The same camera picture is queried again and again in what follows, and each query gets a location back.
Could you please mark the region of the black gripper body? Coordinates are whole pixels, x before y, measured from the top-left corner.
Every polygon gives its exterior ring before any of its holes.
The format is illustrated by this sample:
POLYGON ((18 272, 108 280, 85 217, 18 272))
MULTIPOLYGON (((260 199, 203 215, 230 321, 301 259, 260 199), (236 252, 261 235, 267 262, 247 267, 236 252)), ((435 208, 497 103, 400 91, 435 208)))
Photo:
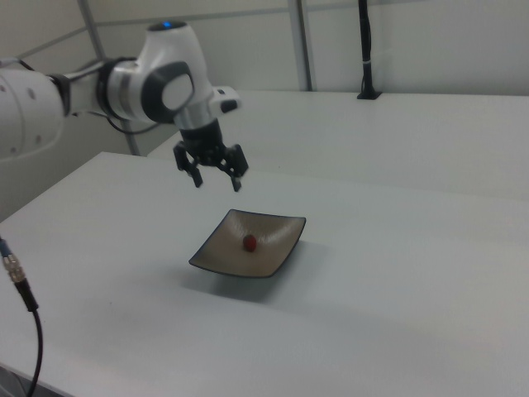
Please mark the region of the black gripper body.
POLYGON ((182 141, 179 143, 179 165, 189 162, 192 156, 200 165, 220 165, 224 160, 226 146, 222 141, 222 132, 218 121, 196 129, 181 129, 182 141))

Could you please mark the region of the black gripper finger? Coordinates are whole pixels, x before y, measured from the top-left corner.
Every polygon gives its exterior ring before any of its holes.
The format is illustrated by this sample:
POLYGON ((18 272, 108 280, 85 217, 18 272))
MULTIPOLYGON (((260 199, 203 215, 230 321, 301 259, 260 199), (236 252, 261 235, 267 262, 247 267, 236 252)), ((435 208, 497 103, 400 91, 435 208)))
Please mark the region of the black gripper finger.
POLYGON ((235 192, 241 189, 241 179, 249 169, 245 154, 240 145, 225 147, 218 169, 230 177, 235 192))
POLYGON ((203 178, 198 169, 199 161, 196 156, 188 150, 183 141, 179 141, 173 148, 174 158, 178 170, 185 172, 192 180, 196 188, 203 184, 203 178))

